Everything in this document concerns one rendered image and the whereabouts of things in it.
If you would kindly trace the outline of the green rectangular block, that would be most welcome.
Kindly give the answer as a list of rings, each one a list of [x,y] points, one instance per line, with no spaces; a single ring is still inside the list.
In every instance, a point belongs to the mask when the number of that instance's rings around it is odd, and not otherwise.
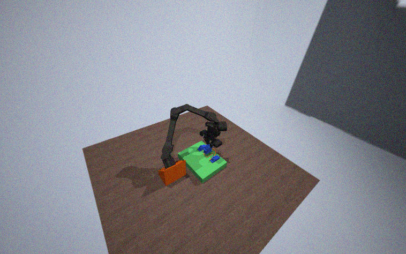
[[[203,150],[205,145],[203,141],[200,141],[178,153],[178,158],[186,160],[186,166],[201,183],[227,166],[227,162],[213,150],[205,154]]]

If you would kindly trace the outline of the blue micro servo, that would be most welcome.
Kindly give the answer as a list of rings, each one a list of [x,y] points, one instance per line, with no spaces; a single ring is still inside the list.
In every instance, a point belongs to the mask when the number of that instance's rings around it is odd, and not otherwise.
[[[210,144],[205,145],[205,147],[203,148],[205,154],[208,154],[209,152],[211,152],[212,149],[213,148],[210,147]]]

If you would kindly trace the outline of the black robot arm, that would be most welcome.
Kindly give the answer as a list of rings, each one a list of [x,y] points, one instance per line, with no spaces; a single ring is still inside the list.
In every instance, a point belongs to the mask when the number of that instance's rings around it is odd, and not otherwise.
[[[172,138],[174,135],[176,121],[177,121],[179,115],[185,111],[190,111],[190,112],[200,115],[200,116],[204,117],[205,119],[207,119],[208,121],[210,121],[210,122],[207,121],[205,123],[205,126],[208,127],[207,128],[208,132],[213,133],[216,131],[215,138],[217,138],[217,136],[220,135],[220,133],[221,133],[220,131],[227,131],[226,121],[220,122],[216,118],[215,113],[203,111],[203,110],[200,110],[193,106],[190,106],[188,104],[185,104],[185,105],[177,107],[177,108],[176,107],[172,108],[170,111],[170,125],[169,125],[167,140],[164,144],[164,147],[162,149],[162,155],[161,155],[161,159],[162,159],[166,169],[175,165],[174,158],[172,158],[172,156],[171,156],[171,152],[173,151],[173,146],[174,146],[174,145],[172,145]]]

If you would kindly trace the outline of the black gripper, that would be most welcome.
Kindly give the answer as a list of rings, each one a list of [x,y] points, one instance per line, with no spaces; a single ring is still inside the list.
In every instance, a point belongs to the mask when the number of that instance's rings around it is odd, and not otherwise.
[[[203,137],[203,139],[205,140],[205,142],[206,142],[206,144],[208,145],[208,144],[210,144],[210,147],[212,148],[213,146],[214,147],[219,147],[219,146],[221,146],[222,145],[222,142],[219,140],[219,139],[216,139],[215,138],[215,133],[216,133],[216,131],[215,132],[213,132],[213,133],[211,133],[211,132],[208,132],[207,130],[202,130],[202,131],[200,131],[200,135],[201,136],[203,136],[204,135],[204,137]],[[212,141],[212,142],[209,142],[209,141]]]

